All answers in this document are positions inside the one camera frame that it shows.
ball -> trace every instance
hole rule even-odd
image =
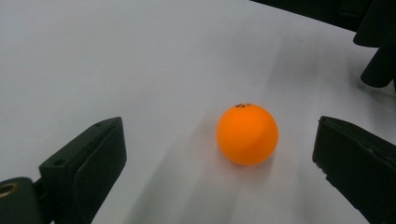
[[[219,149],[229,160],[254,165],[268,159],[276,149],[278,130],[271,114],[253,104],[236,105],[219,119]]]

gray surface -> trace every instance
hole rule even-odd
[[[122,116],[128,163],[93,223],[367,223],[311,161],[321,115],[396,144],[392,88],[359,80],[353,33],[233,1],[2,1],[0,179]],[[223,111],[267,108],[275,155],[222,157]]]

orange ball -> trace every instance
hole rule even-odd
[[[278,131],[274,118],[264,108],[241,104],[221,116],[216,138],[225,157],[237,164],[254,165],[274,152]]]

white surface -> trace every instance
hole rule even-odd
[[[128,162],[93,223],[367,223],[312,162],[318,119],[396,144],[392,88],[360,74],[353,33],[248,0],[2,1],[0,180],[122,116]],[[280,131],[255,167],[214,132],[239,103]]]

